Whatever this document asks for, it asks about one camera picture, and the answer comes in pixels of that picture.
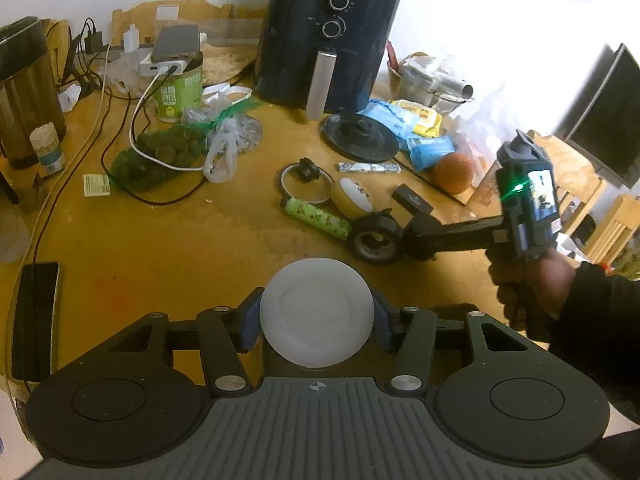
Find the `blue and white packet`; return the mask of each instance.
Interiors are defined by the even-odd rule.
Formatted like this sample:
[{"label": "blue and white packet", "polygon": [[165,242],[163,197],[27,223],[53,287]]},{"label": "blue and white packet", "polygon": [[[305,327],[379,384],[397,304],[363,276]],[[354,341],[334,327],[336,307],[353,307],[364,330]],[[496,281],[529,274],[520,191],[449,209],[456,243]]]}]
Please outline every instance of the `blue and white packet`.
[{"label": "blue and white packet", "polygon": [[421,136],[414,134],[415,125],[420,121],[420,117],[399,106],[380,99],[371,99],[367,107],[359,113],[389,128],[398,138],[400,149],[404,152],[409,151],[408,139],[422,139]]},{"label": "blue and white packet", "polygon": [[434,166],[447,153],[456,151],[453,140],[449,136],[436,137],[435,139],[416,137],[417,139],[407,139],[407,145],[411,162],[418,171]]}]

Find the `white plate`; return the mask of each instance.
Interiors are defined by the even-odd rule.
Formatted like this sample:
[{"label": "white plate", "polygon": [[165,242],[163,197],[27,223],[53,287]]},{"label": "white plate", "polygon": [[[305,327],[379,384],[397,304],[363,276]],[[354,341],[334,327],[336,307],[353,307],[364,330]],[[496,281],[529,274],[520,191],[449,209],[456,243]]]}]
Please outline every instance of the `white plate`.
[{"label": "white plate", "polygon": [[262,332],[285,359],[324,368],[354,355],[373,327],[373,298],[351,267],[308,258],[280,270],[260,300]]}]

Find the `wooden table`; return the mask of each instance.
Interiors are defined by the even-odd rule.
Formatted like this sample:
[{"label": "wooden table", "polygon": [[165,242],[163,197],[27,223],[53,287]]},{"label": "wooden table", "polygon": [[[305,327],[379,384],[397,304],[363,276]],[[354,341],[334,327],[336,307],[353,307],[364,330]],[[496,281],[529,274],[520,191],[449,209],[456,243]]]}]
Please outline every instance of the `wooden table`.
[{"label": "wooden table", "polygon": [[[68,161],[89,135],[98,101],[96,92],[66,115],[63,148]],[[125,109],[126,102],[113,101],[102,135],[60,196],[38,250],[39,261],[55,260],[62,268],[58,367],[149,312],[167,312],[171,320],[181,320],[193,319],[215,305],[236,306],[282,267],[311,256],[336,258],[353,266],[397,306],[475,303],[502,317],[482,251],[440,254],[433,262],[405,258],[391,266],[373,267],[355,260],[338,240],[283,213],[276,186],[281,168],[306,156],[336,176],[335,163],[345,160],[324,145],[318,124],[307,123],[298,110],[271,104],[252,110],[250,114],[263,125],[260,145],[239,157],[231,181],[207,184],[179,204],[144,205],[114,187],[109,197],[85,198],[82,174],[103,173],[100,154],[120,126]],[[108,165],[127,145],[123,132],[107,156]],[[8,171],[8,177],[24,183],[34,171]],[[199,178],[199,174],[185,174],[145,196],[157,201],[175,198]],[[430,202],[440,221],[468,219],[461,206],[405,171],[358,178],[379,205],[392,209],[401,225],[410,216],[390,197],[400,183]],[[28,222],[33,224],[34,214]],[[0,267],[0,272],[0,317],[5,319],[19,264]],[[7,340],[10,348],[10,337]],[[185,355],[176,356],[176,367],[204,384],[197,352],[177,353]],[[260,356],[254,350],[242,357],[252,379],[260,374]]]}]

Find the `phone on power bank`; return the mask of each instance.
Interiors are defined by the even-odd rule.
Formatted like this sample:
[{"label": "phone on power bank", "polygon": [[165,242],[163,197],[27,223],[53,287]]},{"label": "phone on power bank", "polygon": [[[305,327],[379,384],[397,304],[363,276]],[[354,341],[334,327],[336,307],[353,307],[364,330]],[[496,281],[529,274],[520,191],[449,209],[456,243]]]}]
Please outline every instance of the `phone on power bank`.
[{"label": "phone on power bank", "polygon": [[14,379],[41,382],[54,371],[59,286],[57,262],[27,264],[22,268],[12,343]]}]

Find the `television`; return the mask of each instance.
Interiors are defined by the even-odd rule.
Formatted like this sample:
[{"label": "television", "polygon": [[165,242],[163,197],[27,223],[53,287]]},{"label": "television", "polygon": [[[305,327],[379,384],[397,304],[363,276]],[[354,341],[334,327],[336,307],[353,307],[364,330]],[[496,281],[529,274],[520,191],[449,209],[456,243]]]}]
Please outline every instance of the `television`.
[{"label": "television", "polygon": [[640,179],[640,67],[626,45],[564,140],[614,184]]}]

